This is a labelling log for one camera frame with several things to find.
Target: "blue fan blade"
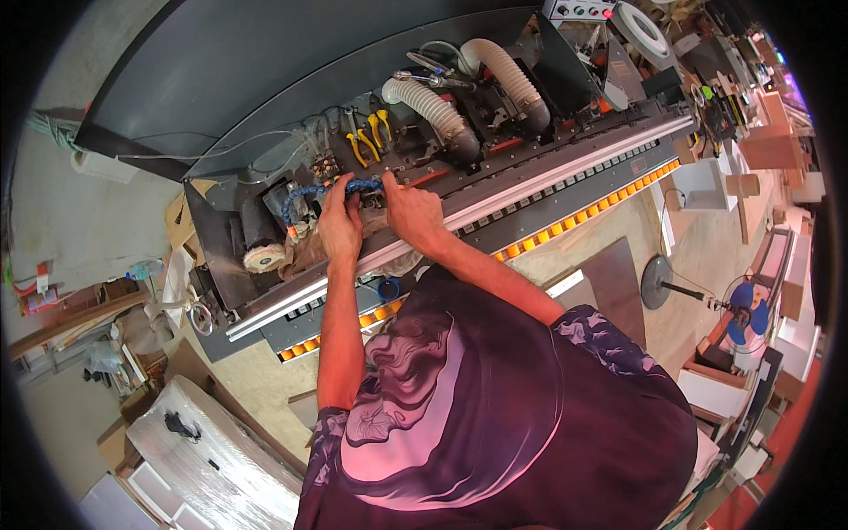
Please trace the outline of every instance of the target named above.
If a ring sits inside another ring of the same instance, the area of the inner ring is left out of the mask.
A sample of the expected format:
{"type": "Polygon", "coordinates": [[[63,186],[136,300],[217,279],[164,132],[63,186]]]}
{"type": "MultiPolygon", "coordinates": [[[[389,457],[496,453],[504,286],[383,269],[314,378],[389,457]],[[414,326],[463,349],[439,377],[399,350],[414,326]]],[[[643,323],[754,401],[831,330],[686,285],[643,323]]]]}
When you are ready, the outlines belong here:
{"type": "Polygon", "coordinates": [[[737,324],[736,321],[730,321],[727,329],[730,340],[740,346],[745,344],[745,329],[743,327],[739,327],[739,324],[737,324]]]}
{"type": "Polygon", "coordinates": [[[766,307],[765,300],[760,300],[760,304],[756,306],[756,309],[751,311],[749,325],[757,335],[762,335],[766,332],[766,328],[768,327],[768,307],[766,307]]]}
{"type": "Polygon", "coordinates": [[[730,295],[730,303],[750,309],[754,303],[754,285],[748,282],[740,283],[730,295]]]}

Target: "green rope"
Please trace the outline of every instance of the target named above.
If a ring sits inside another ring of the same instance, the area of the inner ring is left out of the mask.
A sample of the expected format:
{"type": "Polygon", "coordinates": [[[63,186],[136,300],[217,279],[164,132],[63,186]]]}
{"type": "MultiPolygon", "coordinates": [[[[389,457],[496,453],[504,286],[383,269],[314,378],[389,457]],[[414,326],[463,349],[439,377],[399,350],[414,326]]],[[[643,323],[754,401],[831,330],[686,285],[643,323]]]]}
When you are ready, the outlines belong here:
{"type": "Polygon", "coordinates": [[[83,148],[76,145],[76,133],[80,130],[80,122],[53,118],[37,110],[30,110],[26,116],[26,124],[41,134],[51,137],[56,145],[75,153],[82,153],[83,148]]]}

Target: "blue flexible coolant hose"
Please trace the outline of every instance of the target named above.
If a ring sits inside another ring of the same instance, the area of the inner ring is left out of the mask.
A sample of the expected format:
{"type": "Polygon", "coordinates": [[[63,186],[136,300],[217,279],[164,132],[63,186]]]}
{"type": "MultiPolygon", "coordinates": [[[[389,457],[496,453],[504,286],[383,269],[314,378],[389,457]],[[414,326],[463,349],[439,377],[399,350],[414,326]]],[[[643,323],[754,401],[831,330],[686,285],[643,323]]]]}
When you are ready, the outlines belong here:
{"type": "MultiPolygon", "coordinates": [[[[323,186],[308,186],[308,187],[299,187],[293,192],[289,193],[286,200],[282,202],[282,222],[286,223],[287,227],[293,226],[292,218],[289,216],[288,211],[289,207],[292,205],[292,201],[297,197],[303,197],[304,195],[309,195],[310,193],[314,193],[315,195],[319,193],[326,193],[326,191],[330,189],[330,187],[323,186]]],[[[348,185],[344,189],[344,195],[347,197],[352,194],[356,190],[365,189],[365,190],[382,190],[382,182],[380,181],[350,181],[348,185]]]]}

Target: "plastic water bottle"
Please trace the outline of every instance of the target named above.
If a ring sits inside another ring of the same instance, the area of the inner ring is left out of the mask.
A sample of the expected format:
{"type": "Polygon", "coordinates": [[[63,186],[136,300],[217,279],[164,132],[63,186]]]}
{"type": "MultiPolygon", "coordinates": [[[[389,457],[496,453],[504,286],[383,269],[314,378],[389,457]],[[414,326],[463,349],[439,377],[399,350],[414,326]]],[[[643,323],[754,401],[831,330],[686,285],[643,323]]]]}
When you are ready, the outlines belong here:
{"type": "Polygon", "coordinates": [[[130,268],[126,273],[126,279],[140,282],[147,278],[158,276],[165,271],[165,264],[161,259],[149,259],[147,261],[139,261],[130,268]]]}

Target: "man's hand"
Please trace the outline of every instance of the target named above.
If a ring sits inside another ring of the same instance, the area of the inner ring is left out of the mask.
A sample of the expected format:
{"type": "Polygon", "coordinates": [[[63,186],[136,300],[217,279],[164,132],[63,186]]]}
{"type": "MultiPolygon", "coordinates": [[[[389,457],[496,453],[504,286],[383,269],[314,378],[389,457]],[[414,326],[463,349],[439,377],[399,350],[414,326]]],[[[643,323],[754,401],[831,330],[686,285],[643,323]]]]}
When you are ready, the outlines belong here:
{"type": "Polygon", "coordinates": [[[356,266],[362,248],[362,219],[360,196],[344,202],[344,188],[353,173],[342,175],[324,198],[324,209],[318,219],[318,233],[331,265],[356,266]]]}
{"type": "Polygon", "coordinates": [[[453,238],[444,227],[442,199],[418,188],[399,187],[391,171],[382,174],[382,184],[388,206],[388,225],[415,250],[435,259],[445,239],[453,238]]]}

